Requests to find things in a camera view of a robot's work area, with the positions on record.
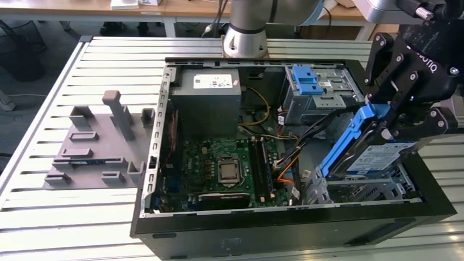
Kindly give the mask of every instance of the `metal table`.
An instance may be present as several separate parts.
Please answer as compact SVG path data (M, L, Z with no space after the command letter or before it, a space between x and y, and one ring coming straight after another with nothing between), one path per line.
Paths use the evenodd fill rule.
M371 43L269 40L273 58L359 59ZM103 38L80 42L0 176L0 259L157 260L129 237L136 189L45 191L51 168L71 121L73 105L103 106L105 90L121 92L131 111L155 108L164 57L217 57L220 42L192 38ZM421 152L459 214L369 247L271 253L228 259L264 260L463 260L464 138L435 141Z

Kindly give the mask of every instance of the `black cable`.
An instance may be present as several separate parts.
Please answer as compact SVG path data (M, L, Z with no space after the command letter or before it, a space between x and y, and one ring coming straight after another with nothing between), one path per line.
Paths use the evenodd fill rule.
M321 118L315 124L312 124L304 134L300 136L296 141L296 146L307 141L307 139L320 133L331 124L332 120L339 117L341 114L353 113L359 110L360 106L353 105L348 106L344 109L337 109L332 111L324 118Z
M324 7L324 9L325 9L327 14L328 14L328 27L327 27L325 36L324 36L324 39L327 39L328 32L331 31L331 28L332 28L332 14L331 14L331 11L325 7Z
M223 18L223 13L224 13L225 5L227 5L227 2L228 2L228 1L229 1L229 0L220 0L220 1L219 1L219 17L217 17L217 21L216 21L216 23L215 23L215 25L213 25L215 37L216 37L216 35L217 35L220 19Z
M296 159L293 165L292 165L292 173L293 173L293 182L295 182L295 187L297 189L297 191L300 192L300 198L296 198L293 195L292 195L292 200L293 200L293 203L292 205L293 206L297 206L300 205L300 202L301 202L301 176L300 176L300 160Z
M316 121L309 127L308 130L303 133L300 138L297 139L295 143L295 149L291 151L291 153L279 160L279 164L288 161L291 158L296 156L296 154L301 151L303 147L307 145L307 140L311 139L317 133L320 133L331 124L332 120L339 117L341 114L345 113L353 113L359 110L360 106L353 105L348 106L344 109L337 109L332 111L325 117L323 117L319 121Z
M216 32L216 21L217 21L217 18L219 18L219 15L220 15L220 9L221 9L221 4L223 4L223 0L219 0L219 6L217 6L217 13L216 13L216 17L215 17L215 20L212 20L212 30L215 30Z
M0 157L11 158L12 156L13 154L0 152Z

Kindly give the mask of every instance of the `floor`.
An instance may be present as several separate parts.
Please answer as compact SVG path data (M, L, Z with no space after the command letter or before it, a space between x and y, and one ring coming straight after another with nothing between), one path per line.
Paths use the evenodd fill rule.
M40 94L47 95L56 78L60 75L64 64L72 50L76 47L81 35L99 35L101 22L71 22L71 30L65 32L57 21L36 22L37 29L43 36L47 50L40 53L40 60L45 68L41 79L29 82L17 82L0 67L0 89L7 95ZM177 37L200 37L207 23L177 23ZM125 23L125 31L115 36L139 36L137 23ZM149 36L165 37L164 27L155 23L148 24ZM293 27L285 25L267 26L268 38L297 39ZM0 110L0 153L13 153L29 124L35 118L44 97L40 96L12 96L17 107L15 111ZM0 157L0 173L8 163L8 158Z

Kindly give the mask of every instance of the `cable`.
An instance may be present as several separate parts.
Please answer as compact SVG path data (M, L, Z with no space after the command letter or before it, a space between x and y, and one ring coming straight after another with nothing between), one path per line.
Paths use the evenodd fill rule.
M260 96L261 100L263 100L264 103L267 104L267 115L265 115L265 117L263 118L263 120L256 121L256 122L240 123L239 126L253 126L253 125L261 124L263 122L267 121L267 119L268 119L268 117L269 117L269 114L271 114L269 103L268 103L267 99L264 98L264 96L263 96L263 95L259 93L259 91L256 91L253 88L247 87L247 89L251 89L251 90Z
M316 121L308 127L308 130L303 133L303 135L297 139L297 141L295 143L295 148L291 151L289 155L283 157L283 159L277 160L276 165L279 166L281 163L288 161L291 159L291 157L301 151L303 147L307 145L305 141L328 127L333 118L339 117L341 114L356 112L357 110L359 110L359 105L348 106L344 109L337 109L337 110L332 111L324 118L321 118L319 121Z
M256 118L256 113L252 114L252 117L253 117L253 121L255 122L259 121L257 118ZM268 133L267 129L264 129L263 124L259 124L257 127L260 127L260 129L263 130L264 134L271 134L271 133Z
M205 35L207 33L209 33L211 30L213 29L213 25L215 25L215 23L216 23L216 20L217 20L217 18L219 18L219 14L220 14L220 7L221 7L221 4L223 4L223 0L219 0L217 13L216 13L215 20L212 20L212 23L208 24L208 26L204 28L204 32L203 32L203 34L201 34L201 38L203 38L204 35Z
M331 28L332 28L332 14L331 14L331 11L325 7L324 7L324 9L325 9L327 14L328 14L328 27L327 27L325 36L324 36L324 39L327 39L328 32L331 31Z
M216 33L217 33L217 31L219 31L219 24L220 24L220 19L223 18L223 13L224 13L224 10L225 10L225 5L227 5L227 2L228 2L229 0L225 0L224 1L224 6L221 7L221 10L220 10L220 14L219 14L219 18L217 18L217 22L216 22L216 26L215 26L215 37L216 37Z
M301 154L299 154L293 160L289 162L289 164L287 165L287 167L284 168L283 172L280 173L279 177L277 177L277 182L285 182L285 183L293 183L293 181L291 181L289 179L283 179L283 176L287 172L287 170L292 167L293 163L296 162L297 158L300 157Z
M283 125L279 126L277 135L279 135L279 137L281 137L281 138L288 138L288 135L285 136L285 135L283 135L283 133L281 133L283 127L284 127ZM296 135L292 135L292 139L297 140L299 137L297 137Z
M285 138L276 137L276 136L272 136L272 135L268 135L268 134L257 134L251 129L248 129L245 126L240 126L240 128L244 129L244 131L248 132L253 136L269 137L269 138L273 138L276 140L287 140Z
M228 0L219 0L217 1L219 6L217 6L216 17L215 17L215 20L212 21L212 23L208 24L208 26L204 28L204 32L201 34L201 37L204 37L205 34L209 33L212 30L215 31L213 37L216 37L216 35L217 35L217 26L219 26L219 23L220 23L220 19L223 17L223 13L224 13L224 10L225 10L227 2L228 2Z
M167 159L165 159L165 161L164 161L164 164L163 164L163 168L167 166L167 164L168 164L168 160L169 160L169 158L171 158L171 155L172 155L172 152L175 151L175 121L176 121L176 113L172 113L172 123L171 123L171 150L169 150L169 154L168 154L168 157L167 157Z
M0 152L0 157L11 158L13 154Z
M12 95L7 95L8 97L12 96L40 96L40 97L47 97L47 95L43 94L12 94Z

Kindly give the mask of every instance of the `wooden desk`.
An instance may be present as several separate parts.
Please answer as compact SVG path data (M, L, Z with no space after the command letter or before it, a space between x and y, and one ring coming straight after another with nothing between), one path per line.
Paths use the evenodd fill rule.
M57 21L163 22L167 37L176 37L176 22L211 23L217 2L207 0L163 0L159 6L140 5L139 9L111 10L111 0L0 0L0 19ZM231 8L225 7L221 22L229 22ZM336 6L331 11L333 26L363 27L357 40L368 40L375 24L367 22L356 8ZM327 25L328 16L315 22Z
M165 16L199 16L199 17L216 17L217 2L208 0L168 0L167 7L164 9ZM365 21L361 12L357 8L345 8L337 5L332 11L333 20L361 20ZM223 17L229 17L231 6L225 6Z
M140 5L139 9L111 10L111 0L0 0L0 17L3 14L140 16L141 12L163 15L165 4L167 0L159 6Z

